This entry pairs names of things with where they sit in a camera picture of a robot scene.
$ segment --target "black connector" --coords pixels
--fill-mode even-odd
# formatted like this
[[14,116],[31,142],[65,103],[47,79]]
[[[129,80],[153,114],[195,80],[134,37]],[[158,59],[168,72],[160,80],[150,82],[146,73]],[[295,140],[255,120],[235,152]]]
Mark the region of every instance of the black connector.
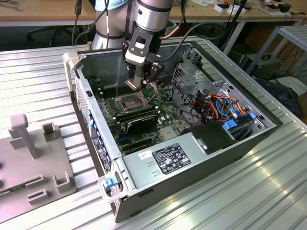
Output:
[[75,6],[75,15],[79,16],[81,14],[81,10],[82,10],[82,0],[77,0]]

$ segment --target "blue cable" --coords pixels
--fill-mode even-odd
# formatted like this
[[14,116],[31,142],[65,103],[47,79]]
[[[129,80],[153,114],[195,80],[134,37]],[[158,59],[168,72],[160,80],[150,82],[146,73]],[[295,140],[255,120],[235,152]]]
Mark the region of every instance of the blue cable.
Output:
[[217,108],[217,111],[218,111],[220,114],[226,116],[226,117],[228,118],[228,120],[230,119],[230,117],[229,117],[227,114],[222,113],[222,111],[220,110],[219,103],[218,103],[220,99],[226,100],[226,101],[231,105],[231,108],[233,109],[233,111],[235,112],[235,114],[236,114],[238,117],[241,116],[240,112],[234,107],[234,105],[232,104],[232,102],[231,102],[228,98],[225,98],[225,97],[220,97],[220,98],[218,98],[218,99],[216,100],[216,108]]
[[220,108],[219,108],[219,100],[220,100],[221,98],[219,98],[219,99],[217,99],[216,100],[216,108],[217,108],[217,111],[221,114],[221,115],[224,115],[225,117],[227,117],[227,119],[229,120],[230,119],[230,117],[227,115],[227,114],[224,114],[221,110],[220,110]]

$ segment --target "expansion slot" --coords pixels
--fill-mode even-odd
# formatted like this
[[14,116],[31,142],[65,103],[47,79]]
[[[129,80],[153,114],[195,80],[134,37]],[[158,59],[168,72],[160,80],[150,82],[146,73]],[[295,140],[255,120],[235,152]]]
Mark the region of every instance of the expansion slot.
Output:
[[147,138],[147,139],[145,139],[145,140],[141,140],[141,141],[138,141],[138,142],[136,142],[136,143],[133,143],[133,144],[124,146],[124,147],[122,147],[122,150],[123,150],[123,151],[131,150],[131,149],[134,149],[134,148],[136,148],[136,147],[140,147],[140,146],[142,146],[142,145],[145,145],[145,144],[147,144],[147,143],[149,143],[149,142],[152,142],[152,138]]

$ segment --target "gray bracket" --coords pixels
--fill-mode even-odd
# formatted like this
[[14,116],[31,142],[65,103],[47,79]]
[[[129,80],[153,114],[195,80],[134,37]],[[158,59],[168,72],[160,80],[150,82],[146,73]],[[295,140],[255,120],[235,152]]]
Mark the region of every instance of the gray bracket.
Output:
[[27,195],[28,202],[33,205],[39,201],[45,200],[49,197],[49,193],[45,188]]
[[64,179],[57,179],[55,175],[53,175],[53,182],[54,186],[57,189],[58,193],[63,193],[66,190],[70,189],[71,187],[71,180],[69,179],[69,176],[67,172],[65,171],[65,178]]
[[11,131],[10,133],[12,135],[12,138],[20,137],[17,140],[13,140],[11,142],[13,148],[14,149],[22,148],[24,146],[22,144],[22,140],[23,140],[24,144],[29,149],[33,160],[38,158],[35,144],[32,141],[31,136],[27,130],[29,126],[27,117],[24,114],[18,114],[18,115],[11,116],[11,124],[12,124],[12,128],[10,130],[13,130],[13,132]]
[[0,223],[77,189],[59,126],[28,132],[25,115],[11,120],[11,137],[0,139]]
[[38,186],[38,185],[45,183],[46,180],[45,180],[44,176],[42,174],[40,174],[38,176],[26,179],[25,182],[26,182],[25,186],[27,188],[33,188],[35,186]]
[[46,141],[55,140],[59,137],[59,127],[54,126],[53,122],[42,125],[43,135]]

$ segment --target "warning label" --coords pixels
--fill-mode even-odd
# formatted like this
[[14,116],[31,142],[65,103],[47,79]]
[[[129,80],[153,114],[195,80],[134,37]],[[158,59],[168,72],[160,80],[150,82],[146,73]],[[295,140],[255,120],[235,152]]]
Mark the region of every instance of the warning label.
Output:
[[191,161],[178,143],[160,149],[152,154],[163,174],[169,174],[183,166],[191,164]]

